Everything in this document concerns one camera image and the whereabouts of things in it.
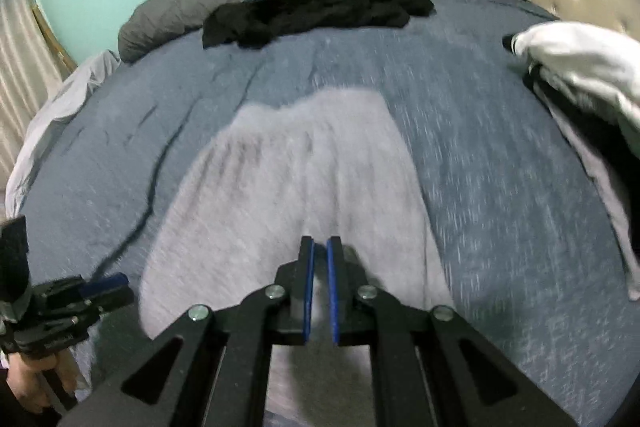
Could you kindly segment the person left hand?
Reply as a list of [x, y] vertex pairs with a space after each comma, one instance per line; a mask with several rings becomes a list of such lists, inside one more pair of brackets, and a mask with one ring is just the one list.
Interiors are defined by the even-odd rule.
[[51, 402], [41, 384], [39, 375], [45, 371], [53, 371], [63, 386], [64, 391], [75, 395], [78, 385], [79, 369], [70, 349], [42, 359], [32, 359], [21, 353], [8, 355], [8, 386], [17, 402], [29, 413], [42, 413]]

